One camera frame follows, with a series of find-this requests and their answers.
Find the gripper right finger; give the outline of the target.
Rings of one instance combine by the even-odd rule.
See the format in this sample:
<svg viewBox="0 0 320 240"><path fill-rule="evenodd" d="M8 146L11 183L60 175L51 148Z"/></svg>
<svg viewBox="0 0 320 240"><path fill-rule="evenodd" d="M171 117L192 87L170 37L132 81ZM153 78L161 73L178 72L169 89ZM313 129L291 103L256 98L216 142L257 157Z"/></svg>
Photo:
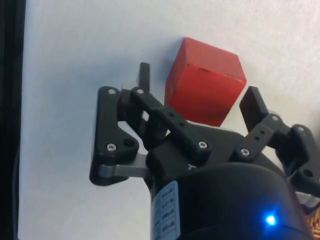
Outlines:
<svg viewBox="0 0 320 240"><path fill-rule="evenodd" d="M320 149L311 130L301 124L287 126L268 111L257 87L249 86L239 104L248 134L234 150L234 160L253 163L265 147L275 150L285 178L300 203L320 205Z"/></svg>

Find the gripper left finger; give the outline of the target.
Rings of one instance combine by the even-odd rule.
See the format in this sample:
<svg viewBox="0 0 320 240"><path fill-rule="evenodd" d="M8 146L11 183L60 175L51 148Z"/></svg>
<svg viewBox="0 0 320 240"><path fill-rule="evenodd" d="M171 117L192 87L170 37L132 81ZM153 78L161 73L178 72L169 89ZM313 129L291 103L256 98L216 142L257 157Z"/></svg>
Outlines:
<svg viewBox="0 0 320 240"><path fill-rule="evenodd" d="M147 156L138 153L139 142L121 129L119 122L131 127L147 151L171 137L196 166L205 163L212 152L208 140L150 93L150 64L141 62L137 85L122 90L103 86L98 90L89 173L94 185L109 186L136 177L150 186L160 171L158 167L152 170L147 165Z"/></svg>

